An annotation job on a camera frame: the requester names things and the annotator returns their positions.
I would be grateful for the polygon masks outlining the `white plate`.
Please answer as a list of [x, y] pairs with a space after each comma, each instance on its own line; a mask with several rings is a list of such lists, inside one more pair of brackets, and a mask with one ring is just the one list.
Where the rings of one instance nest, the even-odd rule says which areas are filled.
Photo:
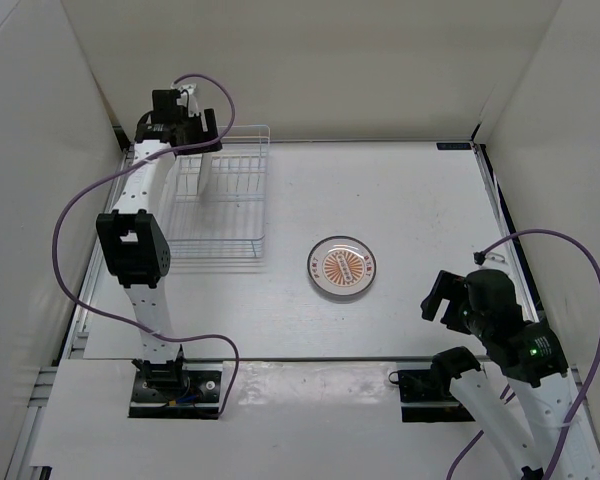
[[201, 155], [199, 172], [197, 178], [197, 195], [201, 197], [208, 185], [212, 172], [213, 154], [204, 153]]
[[334, 302], [352, 302], [365, 296], [377, 274], [372, 250], [355, 237], [335, 235], [317, 242], [306, 260], [311, 287]]

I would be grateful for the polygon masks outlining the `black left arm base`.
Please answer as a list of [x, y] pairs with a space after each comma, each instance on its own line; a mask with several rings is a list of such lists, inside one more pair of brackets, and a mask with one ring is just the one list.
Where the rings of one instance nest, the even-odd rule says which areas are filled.
[[186, 365], [183, 381], [154, 387], [135, 373], [128, 417], [134, 419], [216, 420], [219, 416], [222, 369], [192, 369]]

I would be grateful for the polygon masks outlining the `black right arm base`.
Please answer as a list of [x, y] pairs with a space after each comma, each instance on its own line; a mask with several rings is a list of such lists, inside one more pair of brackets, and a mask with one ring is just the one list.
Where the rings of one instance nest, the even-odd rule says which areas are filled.
[[429, 370], [394, 370], [388, 381], [399, 390], [403, 423], [467, 423], [472, 415], [437, 386]]

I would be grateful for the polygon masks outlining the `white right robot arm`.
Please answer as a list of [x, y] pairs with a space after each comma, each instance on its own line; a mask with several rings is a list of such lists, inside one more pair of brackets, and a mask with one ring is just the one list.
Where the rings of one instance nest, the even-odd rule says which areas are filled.
[[480, 362], [465, 347], [432, 359], [429, 387], [455, 398], [479, 424], [513, 479], [598, 479], [596, 455], [580, 426], [568, 363], [547, 323], [524, 318], [513, 282], [483, 269], [465, 277], [440, 271], [421, 303], [425, 320], [448, 303], [441, 322], [476, 337], [506, 378], [525, 415], [523, 427], [487, 383]]

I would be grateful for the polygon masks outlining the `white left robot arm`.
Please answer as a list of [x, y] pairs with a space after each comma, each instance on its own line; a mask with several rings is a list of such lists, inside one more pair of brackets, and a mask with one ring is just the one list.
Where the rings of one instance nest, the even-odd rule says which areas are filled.
[[173, 334], [164, 289], [171, 252], [156, 213], [177, 154], [162, 151], [186, 146], [187, 154], [200, 153], [208, 159], [221, 145], [198, 145], [217, 135], [215, 113], [199, 109], [194, 84], [153, 91], [152, 110], [136, 129], [135, 169], [112, 210], [96, 220], [107, 268], [123, 287], [135, 322], [141, 325], [142, 357], [133, 364], [142, 382], [168, 400], [186, 395], [190, 377], [183, 370], [181, 346], [165, 340]]

